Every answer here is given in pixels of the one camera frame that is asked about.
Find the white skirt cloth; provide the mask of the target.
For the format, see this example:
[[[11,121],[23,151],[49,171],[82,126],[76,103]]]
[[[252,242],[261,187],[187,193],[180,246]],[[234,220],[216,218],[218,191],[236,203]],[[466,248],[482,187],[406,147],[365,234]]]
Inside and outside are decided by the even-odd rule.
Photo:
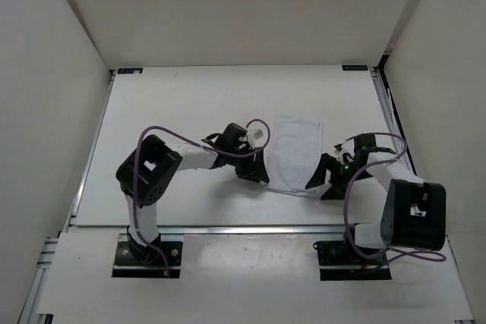
[[[267,150],[267,189],[314,198],[318,189],[305,186],[314,175],[323,146],[323,123],[279,114]]]

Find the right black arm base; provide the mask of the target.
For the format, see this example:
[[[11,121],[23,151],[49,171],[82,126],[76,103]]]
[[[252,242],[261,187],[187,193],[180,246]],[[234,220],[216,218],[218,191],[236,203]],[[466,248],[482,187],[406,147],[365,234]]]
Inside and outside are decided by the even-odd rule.
[[[315,241],[320,280],[387,281],[392,279],[386,256],[372,260],[358,255],[349,243],[346,234],[340,238]]]

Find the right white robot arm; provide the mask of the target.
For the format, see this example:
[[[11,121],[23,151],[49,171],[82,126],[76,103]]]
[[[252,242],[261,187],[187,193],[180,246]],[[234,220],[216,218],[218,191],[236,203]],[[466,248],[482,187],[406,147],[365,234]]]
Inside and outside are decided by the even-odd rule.
[[[416,255],[420,250],[435,253],[446,238],[447,192],[442,184],[427,182],[400,162],[407,152],[404,144],[396,153],[378,146],[377,132],[351,137],[353,151],[341,143],[334,155],[324,153],[306,184],[307,189],[329,184],[322,200],[343,202],[346,239],[341,254],[350,263],[372,260],[390,250]],[[380,221],[375,224],[349,224],[349,200],[356,181],[375,179],[387,196]]]

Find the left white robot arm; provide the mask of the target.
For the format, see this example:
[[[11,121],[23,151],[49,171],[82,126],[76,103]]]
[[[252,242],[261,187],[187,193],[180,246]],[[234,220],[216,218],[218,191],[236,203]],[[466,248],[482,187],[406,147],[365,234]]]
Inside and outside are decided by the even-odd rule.
[[[264,149],[270,142],[270,128],[228,124],[221,133],[213,133],[195,142],[167,128],[152,126],[140,135],[135,150],[115,173],[128,202],[128,246],[143,264],[165,260],[156,223],[156,204],[179,171],[214,170],[227,165],[238,178],[269,184]]]

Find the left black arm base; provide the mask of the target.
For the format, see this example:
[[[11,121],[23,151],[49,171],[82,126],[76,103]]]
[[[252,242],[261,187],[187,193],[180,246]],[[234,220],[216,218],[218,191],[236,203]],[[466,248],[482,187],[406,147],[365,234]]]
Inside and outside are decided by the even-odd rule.
[[[160,254],[151,247],[133,245],[126,234],[118,236],[114,261],[113,278],[179,278],[183,252],[183,240],[153,242],[166,257],[167,265]]]

